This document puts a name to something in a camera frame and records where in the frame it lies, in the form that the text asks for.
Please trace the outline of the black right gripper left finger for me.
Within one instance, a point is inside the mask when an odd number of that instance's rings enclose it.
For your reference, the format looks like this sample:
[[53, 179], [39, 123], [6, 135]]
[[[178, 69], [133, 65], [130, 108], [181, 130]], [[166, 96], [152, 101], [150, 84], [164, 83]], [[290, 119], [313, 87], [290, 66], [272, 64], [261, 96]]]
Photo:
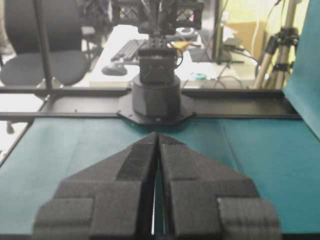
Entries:
[[35, 240], [139, 240], [152, 232], [158, 134], [64, 178], [33, 225]]

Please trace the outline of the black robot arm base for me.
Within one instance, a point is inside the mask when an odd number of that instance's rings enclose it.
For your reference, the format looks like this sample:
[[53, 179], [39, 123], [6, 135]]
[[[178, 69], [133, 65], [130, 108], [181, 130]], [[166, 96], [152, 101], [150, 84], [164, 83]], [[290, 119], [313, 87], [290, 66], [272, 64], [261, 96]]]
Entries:
[[117, 114], [139, 125], [174, 125], [195, 115], [194, 100], [181, 91], [175, 75], [176, 48], [138, 50], [139, 74], [120, 97]]

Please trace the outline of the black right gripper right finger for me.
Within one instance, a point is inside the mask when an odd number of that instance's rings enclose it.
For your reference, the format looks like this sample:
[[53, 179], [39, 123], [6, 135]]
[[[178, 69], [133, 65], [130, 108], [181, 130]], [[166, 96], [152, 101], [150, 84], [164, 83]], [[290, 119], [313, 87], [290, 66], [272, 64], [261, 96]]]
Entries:
[[274, 206], [254, 181], [166, 134], [158, 136], [167, 232], [178, 240], [278, 240]]

